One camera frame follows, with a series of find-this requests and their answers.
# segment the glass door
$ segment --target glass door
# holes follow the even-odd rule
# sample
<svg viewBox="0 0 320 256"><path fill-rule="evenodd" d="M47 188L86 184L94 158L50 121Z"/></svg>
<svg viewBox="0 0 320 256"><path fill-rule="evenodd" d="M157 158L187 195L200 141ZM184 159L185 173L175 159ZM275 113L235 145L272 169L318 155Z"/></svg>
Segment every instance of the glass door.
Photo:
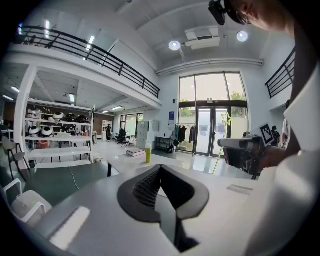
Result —
<svg viewBox="0 0 320 256"><path fill-rule="evenodd" d="M196 154L209 156L212 143L213 115L212 108L199 108L197 110L197 134L196 134Z"/></svg>
<svg viewBox="0 0 320 256"><path fill-rule="evenodd" d="M222 115L225 115L227 113L227 108L214 108L214 124L213 124L213 131L212 131L212 147L210 151L211 157L218 157L220 154L221 147L218 146L218 140L219 139L225 139L227 138L227 132L228 132L228 125L227 123L223 123L223 117ZM221 150L221 156L224 156L224 151Z"/></svg>
<svg viewBox="0 0 320 256"><path fill-rule="evenodd" d="M197 110L196 154L209 157L218 157L220 147L218 140L227 138L229 128L223 123L222 115L228 112L223 107L206 107Z"/></svg>

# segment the ceiling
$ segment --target ceiling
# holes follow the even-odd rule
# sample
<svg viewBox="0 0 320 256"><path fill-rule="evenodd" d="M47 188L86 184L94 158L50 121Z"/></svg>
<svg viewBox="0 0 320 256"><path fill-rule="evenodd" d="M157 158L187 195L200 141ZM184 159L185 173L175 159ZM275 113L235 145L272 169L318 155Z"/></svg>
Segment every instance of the ceiling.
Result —
<svg viewBox="0 0 320 256"><path fill-rule="evenodd" d="M43 27L47 19L52 26L56 25L55 29L87 41L91 35L97 35L94 44L105 50L116 40L123 41L156 71L209 58L259 59L269 34L253 25L239 25L229 17L225 26L218 25L208 11L209 0L94 0L90 5L87 0L45 3L29 16L25 25ZM169 42L173 40L181 44L188 41L185 30L203 26L218 26L218 47L192 50L182 46L181 52L169 49ZM237 40L241 30L248 33L246 42Z"/></svg>
<svg viewBox="0 0 320 256"><path fill-rule="evenodd" d="M0 93L16 100L18 94L11 87L20 88L26 70L27 65L24 64L4 64L0 68ZM149 108L141 102L108 90L103 84L56 71L50 73L39 70L29 98L72 104L69 94L75 95L75 105L85 108L92 108L96 105L96 109L100 112L110 111L110 113L117 113L124 110L136 111ZM122 106L122 108L112 110L112 108L118 106Z"/></svg>

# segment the black railing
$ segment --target black railing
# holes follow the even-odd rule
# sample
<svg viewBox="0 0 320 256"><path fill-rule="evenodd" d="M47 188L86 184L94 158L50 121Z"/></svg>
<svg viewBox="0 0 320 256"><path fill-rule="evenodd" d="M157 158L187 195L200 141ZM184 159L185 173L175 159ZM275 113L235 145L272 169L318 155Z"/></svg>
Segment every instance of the black railing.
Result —
<svg viewBox="0 0 320 256"><path fill-rule="evenodd" d="M101 67L116 72L119 76L129 79L142 89L159 98L160 89L145 76L121 59L86 40L61 31L45 29L39 26L23 26L20 29L20 33L15 37L14 44L55 49L78 56L85 61L98 64Z"/></svg>
<svg viewBox="0 0 320 256"><path fill-rule="evenodd" d="M270 99L282 92L294 82L296 50L293 48L292 52L286 58L280 68L274 75L265 83L268 88Z"/></svg>

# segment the yellow bottle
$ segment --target yellow bottle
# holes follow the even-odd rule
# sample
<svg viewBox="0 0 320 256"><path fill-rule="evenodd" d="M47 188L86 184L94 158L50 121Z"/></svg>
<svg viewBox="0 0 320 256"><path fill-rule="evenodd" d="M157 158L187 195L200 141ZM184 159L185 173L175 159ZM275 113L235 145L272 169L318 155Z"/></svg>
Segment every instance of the yellow bottle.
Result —
<svg viewBox="0 0 320 256"><path fill-rule="evenodd" d="M145 162L150 163L151 161L151 145L147 144L145 148Z"/></svg>

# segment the hand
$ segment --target hand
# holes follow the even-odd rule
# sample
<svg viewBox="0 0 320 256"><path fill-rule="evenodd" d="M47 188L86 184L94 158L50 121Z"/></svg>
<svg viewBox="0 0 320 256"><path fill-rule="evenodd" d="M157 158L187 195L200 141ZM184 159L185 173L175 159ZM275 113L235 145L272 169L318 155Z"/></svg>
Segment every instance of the hand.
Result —
<svg viewBox="0 0 320 256"><path fill-rule="evenodd" d="M285 159L286 150L275 146L267 146L263 156L259 162L258 171L261 172L264 168L278 166Z"/></svg>

